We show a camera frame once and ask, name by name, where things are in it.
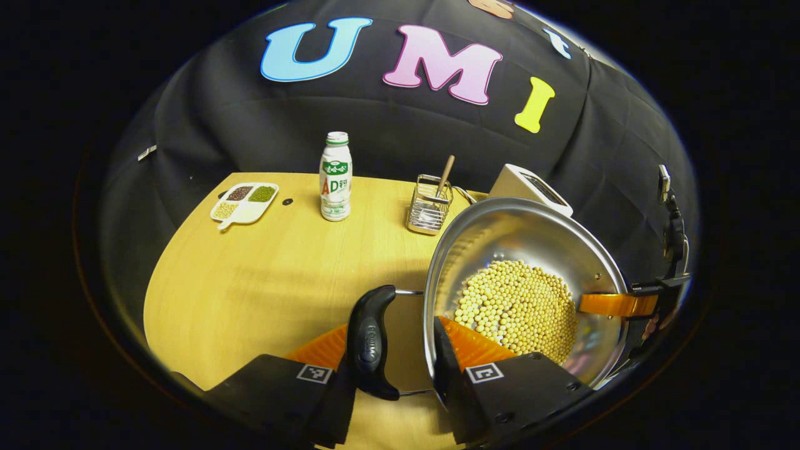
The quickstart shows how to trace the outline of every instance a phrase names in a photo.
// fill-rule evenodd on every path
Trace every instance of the bottle cap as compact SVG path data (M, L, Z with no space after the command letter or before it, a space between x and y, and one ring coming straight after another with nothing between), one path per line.
M344 131L331 131L328 133L327 139L325 139L325 143L331 145L345 145L348 142L347 133Z

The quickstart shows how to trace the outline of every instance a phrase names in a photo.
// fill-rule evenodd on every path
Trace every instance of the blue letter u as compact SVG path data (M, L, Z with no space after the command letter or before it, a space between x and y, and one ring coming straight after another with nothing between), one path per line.
M261 60L261 74L272 81L293 82L324 77L341 69L350 59L358 32L372 24L372 19L363 17L338 18L328 26L335 30L330 40L328 54L313 62L298 62L294 52L300 39L314 28L313 23L300 23L275 31L266 37Z

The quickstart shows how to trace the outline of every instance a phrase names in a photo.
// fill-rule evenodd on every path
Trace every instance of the white tray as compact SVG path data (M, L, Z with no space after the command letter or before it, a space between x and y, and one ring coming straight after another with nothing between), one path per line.
M241 200L228 200L228 197L231 194L233 194L234 191L236 191L237 188L239 188L239 187L248 187L248 186L252 187L252 189L250 189L247 192L247 195L245 195L245 197L243 199L241 199ZM258 189L261 186L272 187L273 189L275 189L275 192L272 194L272 198L267 200L267 201L265 201L265 202L251 202L250 201L250 196L255 192L256 189ZM225 193L225 195L223 195L222 198L214 205L214 207L211 208L210 215L211 215L212 219L222 222L217 226L217 229L219 229L219 230L225 230L232 223L253 223L256 220L258 220L262 216L262 214L264 214L264 211L266 211L266 209L270 206L272 201L275 200L275 197L277 197L277 196L278 196L278 185L277 184L274 184L274 183L239 183L239 184L237 184L235 186L232 186L230 189L228 189L228 191ZM214 213L217 211L217 208L219 208L219 206L221 204L223 204L223 203L230 203L230 204L233 204L233 205L236 206L236 209L234 209L234 212L231 213L231 215L229 215L228 217L226 217L224 219L214 215Z

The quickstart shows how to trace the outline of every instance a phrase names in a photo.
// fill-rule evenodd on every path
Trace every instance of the stainless steel pot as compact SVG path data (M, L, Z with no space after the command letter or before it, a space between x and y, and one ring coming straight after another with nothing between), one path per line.
M453 318L464 280L493 260L523 260L561 276L576 307L586 292L626 292L622 274L608 251L573 219L531 200L486 199L461 212L445 230L431 260L425 285L423 332L431 379L437 377L434 320ZM400 393L386 381L383 312L395 295L420 294L383 286L355 305L347 334L346 360L359 388L387 400ZM578 335L562 365L584 384L597 386L617 363L627 326L618 317L578 312ZM437 392L442 401L442 393Z

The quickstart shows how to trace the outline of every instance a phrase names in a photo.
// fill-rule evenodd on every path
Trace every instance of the wooden table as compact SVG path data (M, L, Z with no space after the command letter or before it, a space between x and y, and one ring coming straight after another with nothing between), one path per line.
M209 216L218 194L247 182L280 189L257 222L220 232ZM414 183L354 177L352 212L336 223L320 214L318 183L317 174L234 173L186 218L156 265L144 306L147 343L166 368L208 390L262 353L283 356L346 323L370 289L425 287L442 233L406 228ZM445 227L467 206L454 193ZM392 302L386 332L386 378L401 391L430 388L422 297ZM342 446L462 447L434 394L391 402L360 391Z

